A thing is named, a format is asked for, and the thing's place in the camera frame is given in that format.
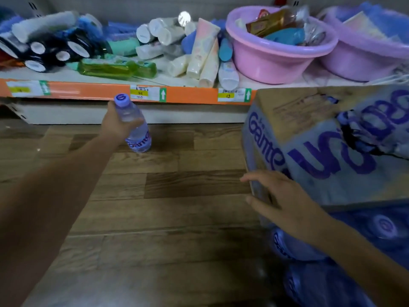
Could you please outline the person's left hand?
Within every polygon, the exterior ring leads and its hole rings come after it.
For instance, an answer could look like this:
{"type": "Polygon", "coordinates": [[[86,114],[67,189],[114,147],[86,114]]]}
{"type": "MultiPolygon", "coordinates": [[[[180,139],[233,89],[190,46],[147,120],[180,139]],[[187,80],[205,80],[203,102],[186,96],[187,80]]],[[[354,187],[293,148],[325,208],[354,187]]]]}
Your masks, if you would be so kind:
{"type": "Polygon", "coordinates": [[[99,136],[108,141],[119,143],[129,137],[131,132],[126,132],[123,129],[123,121],[116,111],[115,102],[109,101],[107,112],[101,123],[99,136]]]}

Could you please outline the clear water bottle purple cap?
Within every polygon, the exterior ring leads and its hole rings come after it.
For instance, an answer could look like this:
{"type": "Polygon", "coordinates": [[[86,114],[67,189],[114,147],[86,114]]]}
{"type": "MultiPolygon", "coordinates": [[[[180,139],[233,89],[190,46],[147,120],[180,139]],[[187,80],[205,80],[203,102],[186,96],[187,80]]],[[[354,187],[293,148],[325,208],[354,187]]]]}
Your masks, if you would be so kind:
{"type": "Polygon", "coordinates": [[[148,123],[140,108],[131,101],[127,94],[117,94],[114,97],[116,112],[121,121],[132,122],[133,120],[141,121],[141,124],[131,130],[125,140],[130,149],[136,153],[147,152],[151,148],[152,139],[148,128],[148,123]]]}

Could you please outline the person's right forearm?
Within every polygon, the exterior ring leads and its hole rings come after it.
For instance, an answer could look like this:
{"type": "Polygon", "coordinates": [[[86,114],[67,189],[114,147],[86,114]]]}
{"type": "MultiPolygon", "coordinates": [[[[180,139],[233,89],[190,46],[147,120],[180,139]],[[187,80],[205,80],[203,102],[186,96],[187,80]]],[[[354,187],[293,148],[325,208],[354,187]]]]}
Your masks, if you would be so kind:
{"type": "Polygon", "coordinates": [[[317,241],[377,307],[409,307],[409,271],[332,217],[317,241]]]}

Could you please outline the person's left forearm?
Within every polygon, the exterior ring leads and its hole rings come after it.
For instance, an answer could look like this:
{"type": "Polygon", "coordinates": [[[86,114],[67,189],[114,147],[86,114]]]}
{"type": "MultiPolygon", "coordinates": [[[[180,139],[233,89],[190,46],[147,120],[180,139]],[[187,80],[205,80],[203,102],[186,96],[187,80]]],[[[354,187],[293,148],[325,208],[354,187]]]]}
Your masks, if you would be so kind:
{"type": "Polygon", "coordinates": [[[0,306],[20,307],[58,256],[127,134],[101,133],[29,173],[0,199],[0,306]]]}

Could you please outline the white and yellow price label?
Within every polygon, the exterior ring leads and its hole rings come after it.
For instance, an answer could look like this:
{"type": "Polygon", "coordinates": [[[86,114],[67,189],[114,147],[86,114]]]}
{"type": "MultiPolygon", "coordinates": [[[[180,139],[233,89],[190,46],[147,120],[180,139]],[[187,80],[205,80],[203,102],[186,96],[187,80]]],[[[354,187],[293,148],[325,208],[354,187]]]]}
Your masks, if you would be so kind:
{"type": "Polygon", "coordinates": [[[160,86],[131,85],[130,98],[135,101],[166,103],[167,88],[160,86]]]}
{"type": "Polygon", "coordinates": [[[7,81],[9,91],[13,97],[44,97],[51,96],[47,81],[7,81]]]}
{"type": "Polygon", "coordinates": [[[217,93],[218,102],[249,103],[251,101],[251,97],[251,88],[236,88],[233,90],[219,88],[217,93]]]}

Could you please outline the white shelf base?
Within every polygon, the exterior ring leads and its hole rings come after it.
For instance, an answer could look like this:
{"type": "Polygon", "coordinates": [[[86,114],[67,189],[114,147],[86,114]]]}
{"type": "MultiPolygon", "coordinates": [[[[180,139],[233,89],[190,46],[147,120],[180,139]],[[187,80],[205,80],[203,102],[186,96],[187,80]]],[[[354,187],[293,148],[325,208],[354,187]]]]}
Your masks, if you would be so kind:
{"type": "MultiPolygon", "coordinates": [[[[97,125],[106,103],[20,101],[6,105],[28,124],[97,125]]],[[[249,106],[203,104],[140,104],[148,124],[244,123],[249,106]]]]}

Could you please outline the short green bottle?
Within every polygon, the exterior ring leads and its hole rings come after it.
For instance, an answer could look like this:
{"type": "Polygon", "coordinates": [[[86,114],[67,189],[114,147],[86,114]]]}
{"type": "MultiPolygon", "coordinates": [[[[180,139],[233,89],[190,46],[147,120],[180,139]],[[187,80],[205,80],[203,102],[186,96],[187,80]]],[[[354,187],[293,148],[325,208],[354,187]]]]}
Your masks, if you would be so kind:
{"type": "Polygon", "coordinates": [[[157,75],[156,63],[150,61],[135,61],[133,77],[154,78],[157,75]]]}

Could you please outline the pile of white tubes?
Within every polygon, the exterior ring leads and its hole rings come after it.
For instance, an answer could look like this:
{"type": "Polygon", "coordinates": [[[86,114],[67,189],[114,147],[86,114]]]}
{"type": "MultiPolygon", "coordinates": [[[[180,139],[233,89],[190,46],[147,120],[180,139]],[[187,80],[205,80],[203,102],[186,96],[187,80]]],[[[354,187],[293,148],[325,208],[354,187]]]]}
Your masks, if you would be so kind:
{"type": "Polygon", "coordinates": [[[152,19],[136,30],[137,40],[141,43],[135,49],[136,55],[142,61],[167,57],[170,60],[166,68],[167,74],[179,77],[186,73],[190,61],[185,38],[191,34],[175,17],[152,19]]]}

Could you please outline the cream tube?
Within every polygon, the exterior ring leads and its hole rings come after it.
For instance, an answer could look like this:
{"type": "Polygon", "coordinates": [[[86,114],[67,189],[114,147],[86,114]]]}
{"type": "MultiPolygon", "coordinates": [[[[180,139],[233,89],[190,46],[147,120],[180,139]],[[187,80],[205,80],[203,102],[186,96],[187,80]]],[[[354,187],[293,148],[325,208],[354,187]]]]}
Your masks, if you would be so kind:
{"type": "Polygon", "coordinates": [[[205,61],[198,87],[212,88],[214,86],[220,64],[218,52],[219,44],[218,39],[216,39],[205,61]]]}

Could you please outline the blue round tube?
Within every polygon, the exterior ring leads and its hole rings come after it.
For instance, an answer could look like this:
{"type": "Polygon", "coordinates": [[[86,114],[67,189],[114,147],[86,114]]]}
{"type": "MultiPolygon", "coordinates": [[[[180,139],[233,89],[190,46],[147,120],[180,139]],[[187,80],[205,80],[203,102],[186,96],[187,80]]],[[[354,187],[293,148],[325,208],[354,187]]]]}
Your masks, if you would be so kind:
{"type": "Polygon", "coordinates": [[[192,33],[187,35],[185,38],[183,38],[181,41],[181,48],[184,54],[186,55],[189,55],[192,53],[193,46],[194,46],[195,39],[196,39],[196,32],[197,30],[193,31],[192,33]]]}

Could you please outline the group of black bottles white caps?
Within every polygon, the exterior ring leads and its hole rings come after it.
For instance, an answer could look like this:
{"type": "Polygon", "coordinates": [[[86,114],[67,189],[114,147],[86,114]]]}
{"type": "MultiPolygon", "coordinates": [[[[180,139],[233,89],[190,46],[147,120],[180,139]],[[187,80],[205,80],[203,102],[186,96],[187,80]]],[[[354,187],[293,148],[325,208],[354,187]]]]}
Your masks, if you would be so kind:
{"type": "Polygon", "coordinates": [[[28,43],[20,42],[11,31],[0,33],[0,51],[23,66],[40,73],[52,71],[68,62],[92,58],[101,52],[98,42],[79,27],[39,35],[28,43]]]}

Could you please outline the gold snack packet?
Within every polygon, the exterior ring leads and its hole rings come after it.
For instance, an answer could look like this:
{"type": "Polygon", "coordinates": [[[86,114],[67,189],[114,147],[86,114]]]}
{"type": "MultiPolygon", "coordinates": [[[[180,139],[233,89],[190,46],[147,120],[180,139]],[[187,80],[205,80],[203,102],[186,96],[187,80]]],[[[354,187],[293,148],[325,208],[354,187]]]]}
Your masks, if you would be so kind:
{"type": "Polygon", "coordinates": [[[289,8],[280,9],[276,12],[265,14],[257,20],[247,23],[248,33],[260,38],[275,33],[279,30],[295,27],[297,25],[297,14],[289,8]]]}

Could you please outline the purple plastic basin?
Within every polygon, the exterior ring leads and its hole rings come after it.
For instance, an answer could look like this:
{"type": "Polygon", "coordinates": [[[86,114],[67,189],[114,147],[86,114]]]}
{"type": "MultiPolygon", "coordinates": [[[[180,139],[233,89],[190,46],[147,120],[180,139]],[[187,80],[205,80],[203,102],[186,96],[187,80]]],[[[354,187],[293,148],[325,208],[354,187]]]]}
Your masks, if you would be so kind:
{"type": "Polygon", "coordinates": [[[323,22],[338,36],[334,50],[319,58],[326,70],[351,81],[369,82],[388,77],[409,60],[409,45],[377,40],[349,29],[335,16],[339,7],[344,6],[331,6],[322,12],[323,22]]]}

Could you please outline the white flat packet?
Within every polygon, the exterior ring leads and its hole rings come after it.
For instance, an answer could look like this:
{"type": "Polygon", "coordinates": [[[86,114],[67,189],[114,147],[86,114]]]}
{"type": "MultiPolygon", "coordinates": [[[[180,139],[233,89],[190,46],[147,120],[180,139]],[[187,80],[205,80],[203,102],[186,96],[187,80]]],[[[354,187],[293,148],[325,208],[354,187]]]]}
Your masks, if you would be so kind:
{"type": "Polygon", "coordinates": [[[388,39],[386,34],[370,20],[364,11],[360,11],[351,18],[345,20],[343,24],[350,29],[365,34],[371,38],[384,41],[388,39]]]}

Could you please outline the blue packets in basin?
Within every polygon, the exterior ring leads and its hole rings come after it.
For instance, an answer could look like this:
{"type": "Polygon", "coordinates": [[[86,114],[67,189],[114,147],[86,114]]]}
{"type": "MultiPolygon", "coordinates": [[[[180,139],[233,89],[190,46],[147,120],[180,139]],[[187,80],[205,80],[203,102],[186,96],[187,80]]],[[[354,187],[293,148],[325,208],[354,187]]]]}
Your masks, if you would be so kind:
{"type": "Polygon", "coordinates": [[[366,1],[355,7],[339,7],[335,16],[342,23],[364,11],[370,20],[388,37],[387,41],[409,45],[409,16],[387,10],[366,1]]]}

